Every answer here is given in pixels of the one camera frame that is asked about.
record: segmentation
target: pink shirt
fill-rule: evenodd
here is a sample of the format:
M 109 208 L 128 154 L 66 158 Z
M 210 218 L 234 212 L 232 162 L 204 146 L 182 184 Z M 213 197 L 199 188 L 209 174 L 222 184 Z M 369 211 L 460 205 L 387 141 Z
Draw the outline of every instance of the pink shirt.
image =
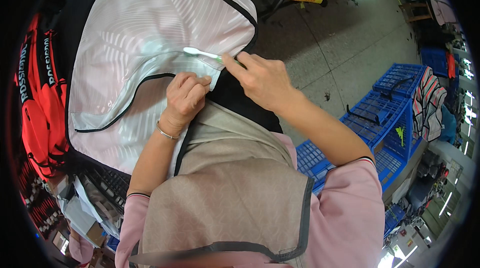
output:
M 297 153 L 291 139 L 273 133 L 285 144 L 297 168 Z M 131 194 L 125 204 L 120 242 L 115 254 L 117 268 L 128 268 L 128 257 L 140 240 L 150 198 Z M 325 186 L 317 196 L 311 195 L 310 226 L 306 260 L 309 267 L 374 268 L 382 251 L 385 208 L 382 187 L 374 164 L 361 158 L 328 172 Z M 285 264 L 262 264 L 270 258 L 261 253 L 239 252 L 231 256 L 243 263 L 235 267 L 291 267 Z

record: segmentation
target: toothbrush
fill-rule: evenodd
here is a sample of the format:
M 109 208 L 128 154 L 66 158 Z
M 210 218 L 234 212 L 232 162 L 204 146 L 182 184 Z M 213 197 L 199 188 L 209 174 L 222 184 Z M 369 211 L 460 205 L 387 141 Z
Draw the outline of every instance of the toothbrush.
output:
M 213 58 L 214 60 L 218 61 L 219 63 L 223 63 L 222 57 L 220 55 L 215 55 L 207 52 L 200 51 L 197 48 L 191 48 L 191 47 L 185 47 L 183 48 L 183 52 L 190 54 L 190 55 L 205 55 L 207 57 Z M 235 61 L 237 64 L 241 65 L 242 67 L 245 67 L 242 63 L 240 63 L 238 60 Z

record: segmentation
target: striped garment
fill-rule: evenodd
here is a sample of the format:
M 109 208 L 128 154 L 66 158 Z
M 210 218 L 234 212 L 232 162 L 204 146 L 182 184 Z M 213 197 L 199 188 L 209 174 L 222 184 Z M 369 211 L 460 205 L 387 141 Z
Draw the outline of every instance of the striped garment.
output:
M 179 72 L 212 77 L 223 65 L 184 47 L 237 55 L 255 42 L 250 0 L 95 0 L 78 47 L 67 96 L 70 146 L 131 174 L 167 105 Z M 182 133 L 168 176 L 173 176 Z
M 442 132 L 442 104 L 447 91 L 441 87 L 431 67 L 427 67 L 413 95 L 413 136 L 428 142 Z

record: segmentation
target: keyboard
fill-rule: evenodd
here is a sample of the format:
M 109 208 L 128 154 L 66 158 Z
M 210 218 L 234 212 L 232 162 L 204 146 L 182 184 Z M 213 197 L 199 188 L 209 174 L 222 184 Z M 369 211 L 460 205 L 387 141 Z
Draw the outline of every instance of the keyboard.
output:
M 131 176 L 95 164 L 85 165 L 83 172 L 95 187 L 123 214 Z

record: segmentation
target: silver bangle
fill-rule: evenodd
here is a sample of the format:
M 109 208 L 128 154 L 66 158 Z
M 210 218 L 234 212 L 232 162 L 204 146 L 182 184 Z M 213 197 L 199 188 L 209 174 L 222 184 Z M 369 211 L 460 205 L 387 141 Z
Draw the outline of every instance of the silver bangle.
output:
M 168 134 L 164 133 L 164 132 L 160 129 L 160 127 L 159 127 L 159 121 L 160 121 L 160 120 L 157 120 L 157 121 L 156 121 L 155 126 L 156 126 L 156 128 L 159 130 L 159 132 L 160 132 L 161 134 L 163 134 L 165 137 L 167 137 L 167 138 L 169 138 L 169 139 L 171 139 L 171 140 L 176 140 L 176 139 L 180 138 L 180 136 L 178 136 L 178 137 L 172 137 L 171 135 L 168 135 Z

